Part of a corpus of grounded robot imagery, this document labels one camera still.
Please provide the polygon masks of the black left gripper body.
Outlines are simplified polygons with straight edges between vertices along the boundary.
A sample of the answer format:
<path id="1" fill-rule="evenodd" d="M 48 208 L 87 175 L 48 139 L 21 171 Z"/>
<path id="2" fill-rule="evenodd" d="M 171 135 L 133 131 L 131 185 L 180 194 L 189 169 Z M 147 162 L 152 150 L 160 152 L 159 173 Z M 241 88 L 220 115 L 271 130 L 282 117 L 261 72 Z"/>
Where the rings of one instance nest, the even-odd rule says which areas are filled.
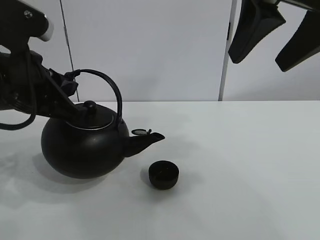
<path id="1" fill-rule="evenodd" d="M 25 51 L 14 56 L 14 109 L 26 114 L 73 120 L 80 110 L 54 82 L 42 56 Z"/>

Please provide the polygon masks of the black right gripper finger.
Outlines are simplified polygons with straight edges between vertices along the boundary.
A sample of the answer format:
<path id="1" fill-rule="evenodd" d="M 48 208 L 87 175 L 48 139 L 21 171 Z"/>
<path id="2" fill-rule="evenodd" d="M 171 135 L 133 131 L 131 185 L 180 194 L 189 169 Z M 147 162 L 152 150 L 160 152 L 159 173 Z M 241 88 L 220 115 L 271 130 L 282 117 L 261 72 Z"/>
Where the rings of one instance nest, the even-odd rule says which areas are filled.
<path id="1" fill-rule="evenodd" d="M 243 0 L 238 25 L 228 50 L 239 64 L 268 34 L 286 23 L 278 10 L 278 0 Z"/>
<path id="2" fill-rule="evenodd" d="M 320 13 L 308 10 L 298 29 L 275 58 L 282 72 L 287 72 L 320 52 Z"/>

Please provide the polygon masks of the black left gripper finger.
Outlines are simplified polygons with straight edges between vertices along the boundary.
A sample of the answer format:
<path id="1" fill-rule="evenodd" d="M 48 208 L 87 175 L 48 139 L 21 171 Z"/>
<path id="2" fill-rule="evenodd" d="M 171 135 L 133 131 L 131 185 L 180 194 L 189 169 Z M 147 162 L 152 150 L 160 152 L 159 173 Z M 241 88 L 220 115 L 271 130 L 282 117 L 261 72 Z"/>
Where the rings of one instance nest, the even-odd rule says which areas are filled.
<path id="1" fill-rule="evenodd" d="M 50 76 L 68 97 L 76 93 L 79 84 L 74 80 L 73 72 L 60 74 L 56 71 L 50 71 Z"/>

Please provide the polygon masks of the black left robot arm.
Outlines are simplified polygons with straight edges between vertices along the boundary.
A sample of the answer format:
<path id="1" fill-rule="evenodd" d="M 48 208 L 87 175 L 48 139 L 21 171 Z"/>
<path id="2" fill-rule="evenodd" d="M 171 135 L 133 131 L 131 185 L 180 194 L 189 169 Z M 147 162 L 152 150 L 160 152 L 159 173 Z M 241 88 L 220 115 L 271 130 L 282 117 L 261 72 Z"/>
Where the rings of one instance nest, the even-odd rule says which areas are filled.
<path id="1" fill-rule="evenodd" d="M 0 109 L 72 120 L 80 111 L 70 100 L 78 83 L 42 65 L 43 57 L 29 48 L 30 38 L 50 40 L 53 24 L 21 0 L 0 2 Z"/>

